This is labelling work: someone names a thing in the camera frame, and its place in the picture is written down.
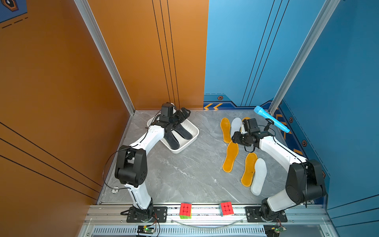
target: yellow insole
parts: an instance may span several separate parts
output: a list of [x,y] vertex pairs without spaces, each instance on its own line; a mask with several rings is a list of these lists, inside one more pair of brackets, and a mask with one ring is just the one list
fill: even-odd
[[226,158],[224,161],[224,164],[222,165],[222,169],[230,173],[233,169],[234,160],[236,159],[238,155],[238,144],[233,143],[232,141],[229,142],[228,148],[226,148]]
[[230,143],[232,141],[230,137],[230,122],[229,119],[223,118],[220,123],[222,134],[224,136],[224,142]]
[[250,119],[249,117],[245,117],[242,119],[242,122],[245,120],[245,119]]
[[253,175],[255,173],[255,162],[258,157],[255,153],[249,153],[245,159],[245,172],[242,175],[241,183],[245,187],[251,186]]

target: rubik's cube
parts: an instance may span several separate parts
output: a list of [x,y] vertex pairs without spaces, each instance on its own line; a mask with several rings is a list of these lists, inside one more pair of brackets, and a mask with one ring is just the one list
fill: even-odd
[[192,204],[182,203],[180,205],[179,216],[181,219],[191,219]]
[[233,215],[233,207],[231,202],[223,202],[220,204],[221,216]]

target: white tray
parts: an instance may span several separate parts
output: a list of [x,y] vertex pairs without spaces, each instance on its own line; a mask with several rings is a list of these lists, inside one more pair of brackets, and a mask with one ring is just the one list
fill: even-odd
[[[149,121],[147,122],[147,126],[150,125],[150,123],[151,123],[151,121],[153,121],[153,119],[154,118],[149,119]],[[167,146],[167,148],[174,154],[178,154],[179,152],[184,150],[187,146],[189,146],[192,142],[194,142],[197,139],[197,136],[199,135],[199,129],[193,123],[191,123],[188,119],[184,120],[181,123],[181,125],[183,126],[184,129],[186,129],[192,135],[192,139],[186,140],[186,139],[182,138],[176,131],[173,131],[172,134],[174,135],[174,137],[179,142],[179,145],[180,145],[179,149],[177,149],[177,150],[171,149],[171,147],[168,145],[166,139],[165,138],[161,139],[161,142],[165,146]]]

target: metal bracket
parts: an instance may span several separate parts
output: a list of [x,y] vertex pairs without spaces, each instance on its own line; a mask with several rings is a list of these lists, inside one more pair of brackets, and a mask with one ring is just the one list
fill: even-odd
[[[260,216],[260,207],[245,207],[247,222],[272,222],[266,221]],[[285,212],[279,211],[278,219],[281,222],[287,222]]]
[[[159,223],[165,223],[167,219],[167,207],[153,207],[153,215],[157,215],[157,219]],[[146,221],[142,221],[141,219],[136,217],[134,211],[130,211],[128,213],[128,218],[126,219],[128,223],[145,223]]]

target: gray marble floor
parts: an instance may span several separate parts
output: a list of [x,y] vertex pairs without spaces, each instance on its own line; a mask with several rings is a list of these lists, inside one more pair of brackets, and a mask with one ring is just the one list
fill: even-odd
[[[124,145],[136,141],[146,131],[146,122],[156,114],[154,110],[136,111],[127,131]],[[223,141],[220,121],[227,117],[230,122],[236,118],[256,118],[259,125],[267,122],[252,110],[193,110],[188,118],[199,130],[195,142],[179,154],[173,154],[158,142],[147,156],[148,174],[146,186],[154,203],[163,202],[212,202],[231,201],[234,203],[260,204],[263,198],[272,196],[285,187],[286,171],[270,155],[256,149],[258,158],[265,160],[267,177],[260,196],[251,193],[250,187],[241,184],[247,152],[239,146],[233,170],[226,173],[222,164],[226,157],[227,144]],[[284,143],[279,130],[276,138]],[[122,187],[113,176],[108,181],[111,187]],[[131,202],[127,190],[112,194],[110,188],[103,189],[101,202]]]

